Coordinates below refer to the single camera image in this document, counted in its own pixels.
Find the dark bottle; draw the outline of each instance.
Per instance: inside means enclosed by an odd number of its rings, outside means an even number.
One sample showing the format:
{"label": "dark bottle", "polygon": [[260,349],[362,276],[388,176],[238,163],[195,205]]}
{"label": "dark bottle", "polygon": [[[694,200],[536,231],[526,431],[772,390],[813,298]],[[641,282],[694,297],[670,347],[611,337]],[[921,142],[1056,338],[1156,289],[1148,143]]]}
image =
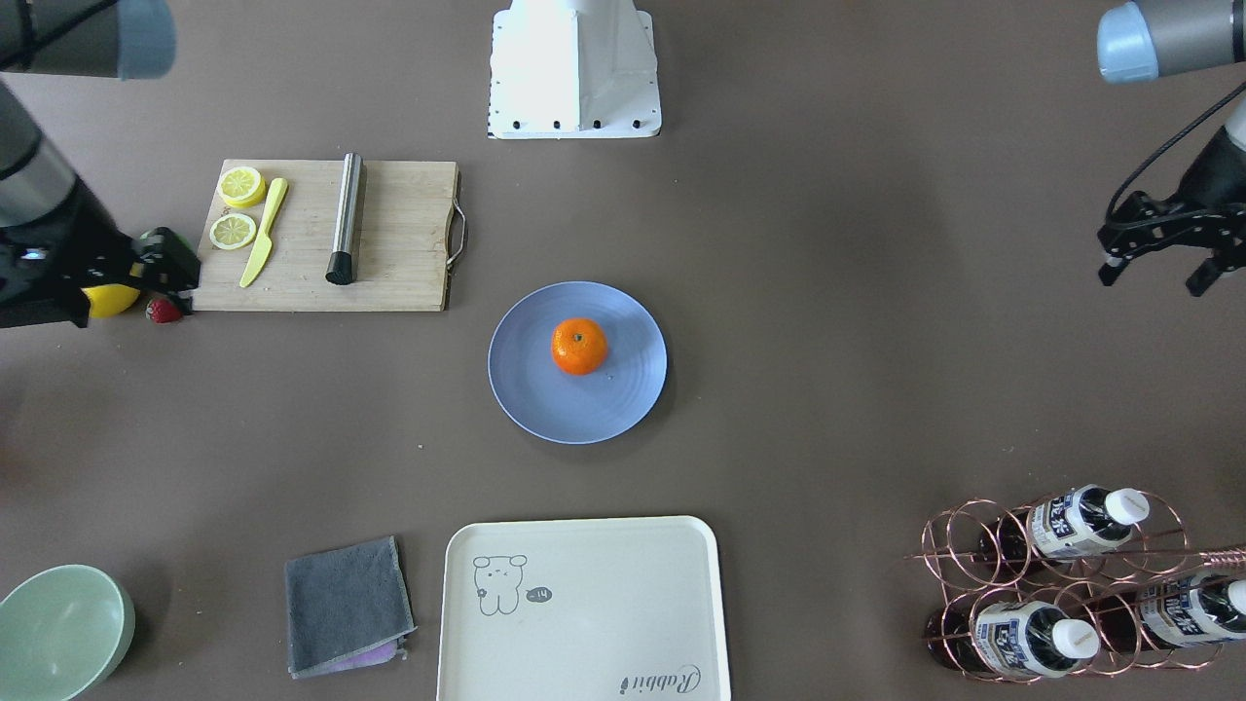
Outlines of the dark bottle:
{"label": "dark bottle", "polygon": [[[1119,599],[1104,599],[1096,614],[1104,637],[1121,654],[1135,646],[1174,650],[1246,640],[1246,580],[1200,570],[1145,590],[1121,593]],[[1145,633],[1140,642],[1139,625]]]}
{"label": "dark bottle", "polygon": [[971,674],[1008,679],[1062,677],[1099,654],[1094,628],[1070,619],[1040,601],[994,604],[978,611],[973,625],[966,615],[949,611],[942,620],[947,640],[939,636],[943,613],[926,624],[927,646],[941,665]]}
{"label": "dark bottle", "polygon": [[[1150,503],[1136,489],[1109,492],[1090,484],[1043,502],[1028,514],[1015,510],[1015,519],[999,519],[991,527],[999,548],[984,533],[978,552],[987,564],[1001,562],[1004,573],[1030,575],[1044,563],[1098,555],[1124,545],[1133,537],[1134,524],[1149,514]],[[1027,554],[1028,568],[1023,567]]]}

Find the gray towel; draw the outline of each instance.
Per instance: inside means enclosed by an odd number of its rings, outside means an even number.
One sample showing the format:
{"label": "gray towel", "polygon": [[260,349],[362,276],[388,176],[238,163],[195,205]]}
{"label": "gray towel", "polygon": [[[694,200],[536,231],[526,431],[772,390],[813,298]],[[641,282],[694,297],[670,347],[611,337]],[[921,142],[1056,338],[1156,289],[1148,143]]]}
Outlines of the gray towel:
{"label": "gray towel", "polygon": [[285,563],[294,679],[379,665],[415,630],[394,537]]}

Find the robotic arm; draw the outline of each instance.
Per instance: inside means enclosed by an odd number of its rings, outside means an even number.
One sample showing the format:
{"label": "robotic arm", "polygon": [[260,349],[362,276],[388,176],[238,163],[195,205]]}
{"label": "robotic arm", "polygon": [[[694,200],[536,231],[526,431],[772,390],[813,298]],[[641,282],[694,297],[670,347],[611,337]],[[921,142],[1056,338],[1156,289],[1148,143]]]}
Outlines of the robotic arm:
{"label": "robotic arm", "polygon": [[[1133,0],[1110,10],[1099,24],[1099,68],[1108,82],[1135,82],[1246,60],[1244,0]],[[1204,112],[1151,154],[1116,191],[1108,205],[1099,243],[1106,263],[1099,279],[1110,285],[1144,253],[1170,245],[1211,250],[1186,279],[1201,296],[1221,275],[1246,265],[1246,105],[1190,164],[1176,192],[1155,199],[1135,191],[1121,194],[1159,156],[1225,105],[1246,83]]]}
{"label": "robotic arm", "polygon": [[[173,62],[163,0],[0,0],[0,70],[158,77]],[[81,288],[121,283],[189,313],[199,260],[156,228],[131,239],[0,83],[0,327],[85,326]]]}

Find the orange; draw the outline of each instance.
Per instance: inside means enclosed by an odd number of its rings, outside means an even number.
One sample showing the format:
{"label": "orange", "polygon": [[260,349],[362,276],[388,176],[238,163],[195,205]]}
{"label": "orange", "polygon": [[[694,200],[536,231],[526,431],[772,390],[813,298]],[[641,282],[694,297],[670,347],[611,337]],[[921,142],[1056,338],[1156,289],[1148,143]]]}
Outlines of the orange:
{"label": "orange", "polygon": [[564,374],[587,376],[606,362],[609,345],[593,319],[567,319],[553,329],[549,354]]}

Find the strawberry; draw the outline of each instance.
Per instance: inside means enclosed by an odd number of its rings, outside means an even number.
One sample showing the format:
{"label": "strawberry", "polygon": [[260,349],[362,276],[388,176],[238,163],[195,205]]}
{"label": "strawberry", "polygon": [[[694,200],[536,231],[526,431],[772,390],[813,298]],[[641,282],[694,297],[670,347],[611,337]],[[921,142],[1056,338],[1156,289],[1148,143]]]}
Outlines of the strawberry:
{"label": "strawberry", "polygon": [[147,303],[147,318],[158,324],[168,324],[182,319],[182,311],[172,301],[157,296]]}

